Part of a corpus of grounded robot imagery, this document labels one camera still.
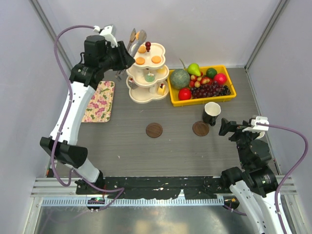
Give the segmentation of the metal tongs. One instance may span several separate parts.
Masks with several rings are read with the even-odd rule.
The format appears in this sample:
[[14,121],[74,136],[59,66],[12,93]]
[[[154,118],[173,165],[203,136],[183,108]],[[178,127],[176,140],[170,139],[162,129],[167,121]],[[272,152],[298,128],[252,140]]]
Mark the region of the metal tongs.
[[134,57],[139,47],[146,41],[147,34],[144,30],[140,30],[139,40],[136,40],[136,30],[134,29],[131,33],[130,40],[127,46],[129,54]]

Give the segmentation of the black mug white inside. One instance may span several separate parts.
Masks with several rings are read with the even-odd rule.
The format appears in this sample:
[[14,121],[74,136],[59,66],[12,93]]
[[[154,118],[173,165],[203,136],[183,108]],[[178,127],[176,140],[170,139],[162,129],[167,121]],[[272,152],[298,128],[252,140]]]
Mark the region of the black mug white inside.
[[216,119],[221,113],[221,107],[219,104],[215,102],[208,102],[205,104],[203,113],[202,113],[202,120],[204,123],[209,124],[210,126],[215,126]]

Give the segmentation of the chocolate swirl roll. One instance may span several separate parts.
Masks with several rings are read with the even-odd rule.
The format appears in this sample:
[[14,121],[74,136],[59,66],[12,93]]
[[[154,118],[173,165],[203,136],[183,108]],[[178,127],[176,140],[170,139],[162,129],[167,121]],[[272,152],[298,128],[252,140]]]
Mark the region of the chocolate swirl roll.
[[136,89],[138,86],[135,84],[135,83],[133,83],[133,82],[129,82],[129,86],[130,86],[130,88],[131,89]]

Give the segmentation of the wooden coaster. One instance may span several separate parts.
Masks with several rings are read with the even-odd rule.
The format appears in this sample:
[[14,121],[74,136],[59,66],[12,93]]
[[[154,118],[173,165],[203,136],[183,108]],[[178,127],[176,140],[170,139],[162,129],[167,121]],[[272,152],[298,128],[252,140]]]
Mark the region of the wooden coaster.
[[192,130],[199,137],[206,136],[210,131],[209,125],[203,121],[195,122],[192,126]]
[[161,136],[163,128],[159,123],[150,123],[146,127],[146,134],[151,138],[157,138]]

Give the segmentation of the green round dessert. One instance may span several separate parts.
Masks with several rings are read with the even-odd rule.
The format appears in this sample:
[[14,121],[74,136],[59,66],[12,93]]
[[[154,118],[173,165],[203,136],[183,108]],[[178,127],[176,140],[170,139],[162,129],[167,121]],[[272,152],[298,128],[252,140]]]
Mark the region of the green round dessert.
[[145,81],[148,83],[154,82],[155,75],[153,73],[147,73],[144,77]]

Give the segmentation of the yellow round dessert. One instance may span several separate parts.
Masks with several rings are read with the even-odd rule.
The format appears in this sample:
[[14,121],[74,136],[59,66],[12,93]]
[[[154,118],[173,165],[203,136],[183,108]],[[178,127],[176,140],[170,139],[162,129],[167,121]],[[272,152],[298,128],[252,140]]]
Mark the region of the yellow round dessert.
[[159,74],[165,74],[166,73],[166,68],[161,68],[161,69],[157,69],[157,72],[159,73]]

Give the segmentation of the white cake slice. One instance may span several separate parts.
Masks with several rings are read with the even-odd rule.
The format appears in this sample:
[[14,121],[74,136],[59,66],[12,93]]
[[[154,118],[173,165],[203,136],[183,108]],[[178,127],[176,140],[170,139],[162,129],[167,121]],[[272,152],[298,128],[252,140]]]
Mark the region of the white cake slice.
[[156,86],[152,86],[152,87],[150,87],[149,92],[151,94],[155,94],[157,92],[157,90],[158,90],[158,88]]

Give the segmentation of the yellow cake slice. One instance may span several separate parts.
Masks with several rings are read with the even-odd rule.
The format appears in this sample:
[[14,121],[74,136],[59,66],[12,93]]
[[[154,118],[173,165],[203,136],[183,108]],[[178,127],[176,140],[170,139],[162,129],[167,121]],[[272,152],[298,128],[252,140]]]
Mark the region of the yellow cake slice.
[[166,89],[166,85],[161,83],[160,86],[158,87],[157,94],[160,96],[164,95],[165,89]]

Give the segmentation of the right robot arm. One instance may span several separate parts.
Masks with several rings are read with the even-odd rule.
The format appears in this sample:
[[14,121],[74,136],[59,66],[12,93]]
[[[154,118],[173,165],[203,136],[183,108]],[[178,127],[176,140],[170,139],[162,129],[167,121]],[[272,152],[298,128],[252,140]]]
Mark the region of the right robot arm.
[[240,167],[224,170],[220,186],[238,199],[256,234],[290,234],[278,181],[268,166],[270,149],[261,140],[268,129],[266,117],[255,116],[242,124],[222,118],[219,135],[232,133],[229,141],[236,143]]

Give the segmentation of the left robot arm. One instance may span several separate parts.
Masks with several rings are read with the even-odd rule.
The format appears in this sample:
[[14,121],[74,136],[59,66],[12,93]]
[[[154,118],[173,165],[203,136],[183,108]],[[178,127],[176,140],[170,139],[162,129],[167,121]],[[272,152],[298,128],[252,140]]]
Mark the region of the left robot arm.
[[60,162],[75,171],[94,194],[104,189],[101,170],[87,158],[88,150],[77,146],[79,128],[99,83],[108,70],[118,71],[134,64],[124,43],[111,34],[88,36],[84,41],[82,61],[66,79],[68,95],[60,117],[49,137],[42,137],[40,146],[50,156],[51,164]]

